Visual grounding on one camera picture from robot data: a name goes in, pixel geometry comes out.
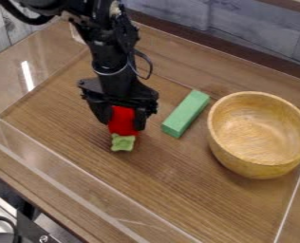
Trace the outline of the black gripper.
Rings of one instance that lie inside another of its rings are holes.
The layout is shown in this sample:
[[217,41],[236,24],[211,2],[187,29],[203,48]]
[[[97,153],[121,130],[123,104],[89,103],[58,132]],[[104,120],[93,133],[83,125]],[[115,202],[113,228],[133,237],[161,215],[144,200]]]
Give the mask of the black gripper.
[[116,75],[100,75],[77,83],[83,89],[83,98],[104,124],[113,117],[113,105],[137,108],[135,128],[143,131],[147,127],[148,115],[159,113],[160,93],[147,86],[128,68]]

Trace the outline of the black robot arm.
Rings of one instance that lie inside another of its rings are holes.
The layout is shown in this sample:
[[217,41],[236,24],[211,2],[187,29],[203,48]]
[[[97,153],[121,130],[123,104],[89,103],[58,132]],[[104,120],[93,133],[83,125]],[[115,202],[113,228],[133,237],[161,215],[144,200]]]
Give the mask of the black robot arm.
[[96,77],[79,82],[83,98],[104,124],[115,110],[129,110],[132,128],[143,131],[148,119],[159,113],[160,93],[144,82],[136,58],[139,27],[133,24],[121,0],[0,0],[0,6],[24,23],[40,26],[62,17],[77,29],[88,44]]

